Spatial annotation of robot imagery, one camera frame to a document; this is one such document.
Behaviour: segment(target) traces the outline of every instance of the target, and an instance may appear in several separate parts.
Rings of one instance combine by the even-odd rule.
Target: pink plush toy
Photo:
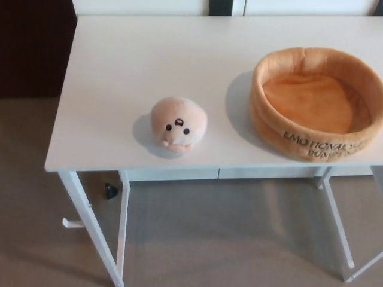
[[[151,110],[151,128],[162,146],[173,152],[192,149],[204,136],[206,112],[189,99],[166,97]]]

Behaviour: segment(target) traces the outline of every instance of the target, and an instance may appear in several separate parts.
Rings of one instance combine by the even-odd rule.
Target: cabinet door
[[[377,0],[247,0],[245,15],[368,15]]]
[[[233,0],[233,16],[241,16],[246,0]],[[76,14],[208,15],[209,0],[73,0]]]

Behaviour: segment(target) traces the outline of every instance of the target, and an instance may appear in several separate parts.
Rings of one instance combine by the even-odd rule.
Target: black object
[[[383,0],[378,2],[374,12],[372,13],[372,16],[383,16]]]
[[[233,0],[210,0],[209,16],[231,16]]]
[[[112,199],[118,194],[118,188],[114,185],[111,185],[109,182],[105,183],[105,195],[107,199]]]

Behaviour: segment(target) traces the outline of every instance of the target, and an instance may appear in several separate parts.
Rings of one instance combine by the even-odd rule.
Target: desk drawer
[[[190,179],[217,179],[218,169],[128,170],[130,181],[185,181]]]
[[[219,178],[311,178],[322,176],[325,167],[268,167],[253,169],[220,169]],[[333,176],[372,175],[369,166],[337,167]]]

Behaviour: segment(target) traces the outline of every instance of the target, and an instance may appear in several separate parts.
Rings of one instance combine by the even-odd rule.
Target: plush toy mouth
[[[167,142],[166,140],[162,140],[163,142],[163,145],[166,146],[166,147],[180,147],[180,148],[187,148],[188,146],[190,146],[191,144],[188,144],[188,145],[181,145],[181,144],[175,144],[175,143],[169,143]]]

